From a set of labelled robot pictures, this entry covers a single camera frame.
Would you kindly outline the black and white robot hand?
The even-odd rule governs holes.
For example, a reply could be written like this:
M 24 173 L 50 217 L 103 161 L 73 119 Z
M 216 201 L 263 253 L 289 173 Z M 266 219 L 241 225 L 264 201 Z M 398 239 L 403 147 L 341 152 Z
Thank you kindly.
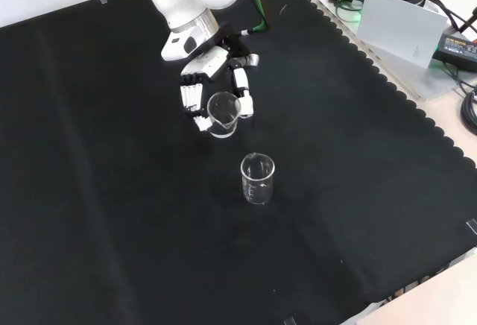
M 228 24 L 220 27 L 210 39 L 200 27 L 169 34 L 162 58 L 168 62 L 187 61 L 180 73 L 180 97 L 184 113 L 201 131 L 209 130 L 213 125 L 206 109 L 204 87 L 225 71 L 230 73 L 239 106 L 238 116 L 248 119 L 254 114 L 246 70 L 259 65 L 259 55 L 246 47 L 241 41 L 243 36 Z

